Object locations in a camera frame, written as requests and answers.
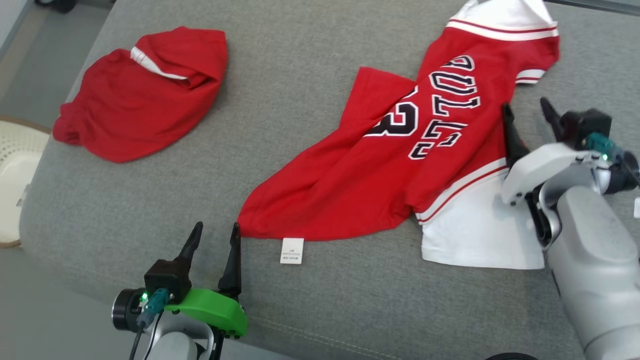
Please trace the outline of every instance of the jersey hem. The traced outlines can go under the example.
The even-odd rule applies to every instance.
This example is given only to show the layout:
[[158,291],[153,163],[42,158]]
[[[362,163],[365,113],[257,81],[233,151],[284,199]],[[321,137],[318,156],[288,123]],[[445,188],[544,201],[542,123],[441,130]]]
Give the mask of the jersey hem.
[[529,259],[530,263],[523,263],[521,261],[496,261],[494,254],[491,252],[486,254],[467,254],[464,252],[451,254],[429,249],[428,247],[421,247],[420,250],[423,260],[445,265],[513,270],[539,270],[545,268],[542,253],[540,253],[539,260]]
[[443,191],[434,202],[424,211],[416,211],[415,217],[418,218],[420,225],[426,224],[431,220],[442,208],[453,200],[459,194],[463,193],[469,186],[488,177],[499,176],[507,169],[507,163],[504,158],[493,161],[470,174],[462,177],[453,183],[448,189]]

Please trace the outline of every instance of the white trim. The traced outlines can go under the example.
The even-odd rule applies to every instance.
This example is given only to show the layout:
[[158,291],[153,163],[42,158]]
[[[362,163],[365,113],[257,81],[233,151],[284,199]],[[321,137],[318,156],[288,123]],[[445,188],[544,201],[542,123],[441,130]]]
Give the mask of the white trim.
[[187,77],[186,76],[180,76],[180,75],[176,75],[176,74],[169,74],[167,72],[164,72],[162,70],[160,70],[160,68],[158,67],[158,65],[156,65],[156,63],[151,60],[147,54],[145,54],[142,50],[138,49],[138,47],[134,46],[133,49],[131,49],[131,58],[136,62],[139,63],[140,65],[142,65],[143,68],[164,76],[166,78],[169,79],[178,79],[178,80],[186,80]]
[[543,0],[468,0],[452,19],[471,20],[501,30],[555,26]]
[[516,80],[516,84],[537,84],[537,79],[519,79]]
[[486,38],[493,38],[496,40],[504,40],[504,41],[536,40],[541,38],[556,37],[559,35],[557,29],[547,28],[548,30],[532,31],[532,32],[525,32],[525,33],[511,33],[511,32],[500,31],[497,29],[480,28],[479,26],[468,24],[469,22],[468,20],[464,20],[464,21],[465,22],[449,21],[449,23],[447,23],[447,27],[460,29],[468,33],[474,33]]
[[518,73],[518,75],[516,75],[516,79],[520,79],[520,78],[542,78],[542,75],[545,74],[544,70],[541,69],[529,69],[529,70],[524,70],[524,71],[520,71]]
[[478,177],[481,177],[491,171],[494,171],[498,168],[505,167],[507,165],[507,161],[505,158],[501,158],[499,160],[495,160],[467,175],[462,177],[460,180],[453,183],[448,189],[443,191],[438,198],[429,206],[427,210],[423,213],[415,214],[415,217],[418,218],[420,224],[425,224],[427,219],[433,216],[440,206],[442,206],[445,202],[449,200],[449,198],[454,195],[458,190],[462,189],[469,183],[475,181]]

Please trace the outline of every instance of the gray robot arm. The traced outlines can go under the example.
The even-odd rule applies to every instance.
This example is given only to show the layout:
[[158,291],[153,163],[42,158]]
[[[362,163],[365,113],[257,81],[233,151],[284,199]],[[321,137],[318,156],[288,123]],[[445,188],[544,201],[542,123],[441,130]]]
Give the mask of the gray robot arm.
[[556,143],[527,149],[503,107],[509,175],[502,200],[528,206],[564,310],[588,360],[640,360],[638,246],[602,194],[640,184],[638,162],[609,139],[612,118],[560,117],[541,106]]
[[574,186],[558,200],[562,230],[547,252],[588,360],[640,359],[638,248],[601,195]]

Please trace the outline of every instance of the white clothing tag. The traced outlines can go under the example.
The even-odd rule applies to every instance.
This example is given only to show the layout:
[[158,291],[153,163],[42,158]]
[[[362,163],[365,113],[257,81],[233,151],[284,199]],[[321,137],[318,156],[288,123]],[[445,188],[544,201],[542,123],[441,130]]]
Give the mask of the white clothing tag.
[[634,202],[634,218],[640,218],[640,197],[636,197]]
[[282,253],[280,254],[281,264],[302,264],[302,248],[305,239],[284,238],[282,239]]

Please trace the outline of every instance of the basketball jersey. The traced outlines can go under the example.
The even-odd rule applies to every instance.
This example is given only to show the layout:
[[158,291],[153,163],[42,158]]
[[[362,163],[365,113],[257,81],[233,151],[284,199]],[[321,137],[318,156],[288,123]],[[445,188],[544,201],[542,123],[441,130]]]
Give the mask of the basketball jersey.
[[415,213],[422,257],[461,266],[544,266],[531,217],[500,200],[501,108],[559,57],[542,0],[469,1],[417,79],[361,68],[338,129],[248,197],[245,236],[336,240]]

